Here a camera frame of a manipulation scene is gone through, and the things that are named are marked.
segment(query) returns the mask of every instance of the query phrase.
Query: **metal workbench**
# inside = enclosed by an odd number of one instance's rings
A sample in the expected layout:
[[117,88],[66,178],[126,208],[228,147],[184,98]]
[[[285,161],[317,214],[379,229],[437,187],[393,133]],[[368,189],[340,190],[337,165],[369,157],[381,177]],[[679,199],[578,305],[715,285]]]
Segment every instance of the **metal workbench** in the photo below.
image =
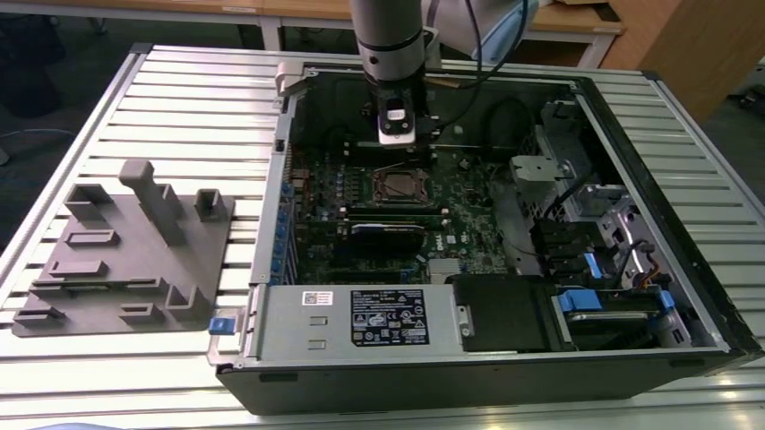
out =
[[[177,194],[217,188],[236,197],[216,304],[245,304],[248,267],[277,107],[276,64],[355,63],[232,49],[153,47],[129,54],[72,149],[0,260],[0,428],[61,422],[125,428],[755,428],[765,422],[765,361],[676,381],[630,400],[385,414],[256,417],[217,382],[205,331],[18,339],[14,311],[62,231],[74,183],[117,181],[121,161],[148,158]],[[468,63],[445,63],[468,68]],[[765,337],[765,208],[662,82],[638,72],[512,65],[518,73],[583,74],[598,84],[667,199],[758,338]],[[233,352],[235,337],[217,349]]]

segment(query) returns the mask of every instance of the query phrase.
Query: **wooden table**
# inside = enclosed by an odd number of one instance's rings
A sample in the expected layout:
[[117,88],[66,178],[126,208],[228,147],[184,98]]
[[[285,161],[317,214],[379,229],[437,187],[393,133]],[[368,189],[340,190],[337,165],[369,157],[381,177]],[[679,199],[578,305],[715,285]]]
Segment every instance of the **wooden table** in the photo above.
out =
[[263,0],[0,0],[0,13],[257,25]]
[[[348,0],[0,0],[0,12],[259,25],[271,51],[283,49],[284,27],[351,29]],[[602,21],[590,6],[550,4],[524,39],[586,44],[578,67],[596,68],[622,33],[622,24]]]
[[[283,27],[351,28],[348,0],[263,0],[261,7],[260,25],[268,50],[281,48]],[[576,66],[598,68],[623,30],[620,22],[603,21],[588,5],[550,4],[534,16],[524,39],[586,44]]]

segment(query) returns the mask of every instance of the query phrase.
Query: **blue tab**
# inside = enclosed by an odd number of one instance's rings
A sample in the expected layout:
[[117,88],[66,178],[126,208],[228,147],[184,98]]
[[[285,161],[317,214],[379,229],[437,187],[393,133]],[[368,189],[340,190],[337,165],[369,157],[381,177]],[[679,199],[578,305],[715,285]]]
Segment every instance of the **blue tab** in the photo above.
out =
[[674,308],[674,298],[671,298],[671,294],[668,291],[660,291],[658,293],[658,300],[660,300],[660,305],[664,307],[664,311]]
[[213,336],[232,336],[236,331],[235,318],[211,318],[211,326],[207,331]]
[[558,303],[563,312],[602,310],[594,289],[568,289],[558,296]]
[[584,260],[587,260],[588,271],[592,274],[592,278],[599,280],[602,278],[602,271],[599,271],[598,261],[595,260],[595,254],[586,253]]

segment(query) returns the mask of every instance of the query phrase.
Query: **blue latch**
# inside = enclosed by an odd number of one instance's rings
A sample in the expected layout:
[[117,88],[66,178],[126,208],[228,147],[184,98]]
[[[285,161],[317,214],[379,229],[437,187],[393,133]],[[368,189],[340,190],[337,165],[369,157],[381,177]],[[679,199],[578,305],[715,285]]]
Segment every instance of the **blue latch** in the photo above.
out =
[[558,296],[558,303],[563,312],[602,310],[594,289],[568,289]]
[[658,293],[658,300],[660,300],[660,305],[664,307],[664,311],[674,308],[674,298],[671,298],[668,291],[662,290]]
[[235,318],[211,318],[211,326],[207,331],[213,336],[232,336],[236,332]]

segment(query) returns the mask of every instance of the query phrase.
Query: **warning label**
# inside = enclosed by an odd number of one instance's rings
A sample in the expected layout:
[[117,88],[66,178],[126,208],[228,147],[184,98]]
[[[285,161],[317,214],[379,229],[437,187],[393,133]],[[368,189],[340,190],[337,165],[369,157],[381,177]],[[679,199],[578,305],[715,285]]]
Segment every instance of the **warning label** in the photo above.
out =
[[349,292],[349,338],[357,347],[427,345],[421,289]]

